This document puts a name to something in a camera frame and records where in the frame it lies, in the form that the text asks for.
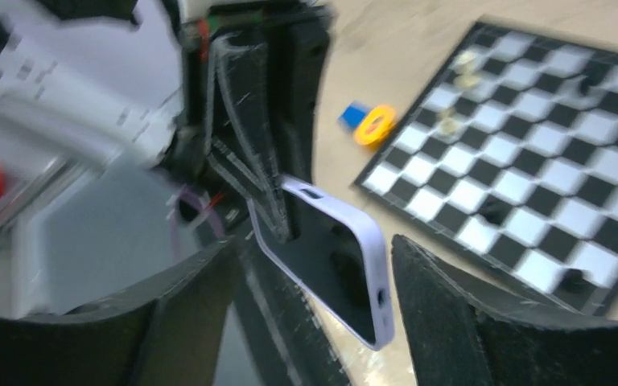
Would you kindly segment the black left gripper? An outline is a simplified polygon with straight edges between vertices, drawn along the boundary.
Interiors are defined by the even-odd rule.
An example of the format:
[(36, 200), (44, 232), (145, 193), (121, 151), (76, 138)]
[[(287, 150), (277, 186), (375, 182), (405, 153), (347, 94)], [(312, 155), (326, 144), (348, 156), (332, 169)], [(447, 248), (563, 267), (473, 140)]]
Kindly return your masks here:
[(282, 175), (311, 181), (315, 106), (332, 42), (328, 6), (183, 1), (180, 158), (251, 201), (277, 241), (299, 234)]

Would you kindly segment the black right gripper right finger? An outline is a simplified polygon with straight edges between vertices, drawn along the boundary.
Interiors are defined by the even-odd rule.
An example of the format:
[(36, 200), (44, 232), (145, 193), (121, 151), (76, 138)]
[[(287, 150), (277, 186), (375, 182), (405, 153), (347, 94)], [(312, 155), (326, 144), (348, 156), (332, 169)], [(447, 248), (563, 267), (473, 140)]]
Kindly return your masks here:
[(410, 238), (392, 266), (421, 385), (618, 385), (618, 321), (511, 294)]

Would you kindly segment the phone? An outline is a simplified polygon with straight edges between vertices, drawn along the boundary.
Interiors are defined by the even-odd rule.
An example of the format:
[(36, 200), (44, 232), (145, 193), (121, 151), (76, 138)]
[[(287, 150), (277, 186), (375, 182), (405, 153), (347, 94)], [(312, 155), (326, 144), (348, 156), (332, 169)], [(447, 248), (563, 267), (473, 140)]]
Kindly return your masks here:
[(361, 209), (300, 179), (284, 176), (282, 189), (295, 205), (299, 234), (278, 241), (249, 200), (258, 246), (366, 347), (381, 350), (393, 340), (395, 327), (379, 225)]

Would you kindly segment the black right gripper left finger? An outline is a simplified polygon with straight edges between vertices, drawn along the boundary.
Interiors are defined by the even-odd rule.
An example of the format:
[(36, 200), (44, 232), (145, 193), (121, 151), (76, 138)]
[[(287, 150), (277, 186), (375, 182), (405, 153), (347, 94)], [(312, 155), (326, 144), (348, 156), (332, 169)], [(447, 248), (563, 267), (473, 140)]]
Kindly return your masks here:
[(0, 385), (210, 385), (236, 285), (224, 239), (91, 310), (0, 318)]

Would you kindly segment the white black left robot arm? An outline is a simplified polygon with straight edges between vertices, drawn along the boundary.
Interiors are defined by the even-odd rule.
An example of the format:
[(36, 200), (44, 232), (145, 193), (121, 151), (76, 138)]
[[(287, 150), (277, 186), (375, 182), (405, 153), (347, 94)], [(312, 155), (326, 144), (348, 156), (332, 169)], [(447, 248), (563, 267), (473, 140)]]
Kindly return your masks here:
[(165, 1), (182, 59), (183, 107), (173, 116), (113, 95), (6, 25), (19, 14), (138, 27), (136, 8), (134, 1), (0, 1), (0, 98), (74, 118), (175, 179), (234, 191), (277, 241), (299, 237), (299, 205), (282, 184), (311, 179), (329, 9), (304, 1)]

